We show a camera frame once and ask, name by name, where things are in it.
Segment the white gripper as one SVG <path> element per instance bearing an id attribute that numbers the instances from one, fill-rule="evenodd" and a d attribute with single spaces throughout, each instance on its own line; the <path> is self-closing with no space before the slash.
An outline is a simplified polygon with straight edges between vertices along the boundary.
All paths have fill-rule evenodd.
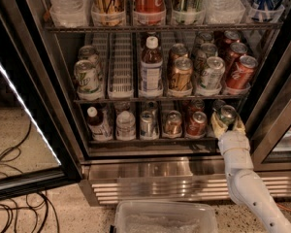
<path id="1" fill-rule="evenodd" d="M 244 135 L 245 126 L 241 117 L 236 116 L 234 131 L 227 131 L 228 126 L 219 119 L 217 113 L 211 115 L 210 123 L 214 136 L 219 139 L 218 146 L 224 159 L 225 174 L 234 176 L 239 170 L 252 170 L 250 145 Z"/>

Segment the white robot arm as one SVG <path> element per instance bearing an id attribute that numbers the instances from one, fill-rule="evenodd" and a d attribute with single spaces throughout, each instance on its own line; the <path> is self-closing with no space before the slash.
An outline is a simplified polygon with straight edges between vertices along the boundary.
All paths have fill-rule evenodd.
<path id="1" fill-rule="evenodd" d="M 232 201 L 237 205 L 246 205 L 268 233 L 291 233 L 291 222 L 281 212 L 263 180 L 254 172 L 250 144 L 240 116 L 236 115 L 231 130 L 219 118 L 218 112 L 212 113 L 210 123 L 224 159 Z"/>

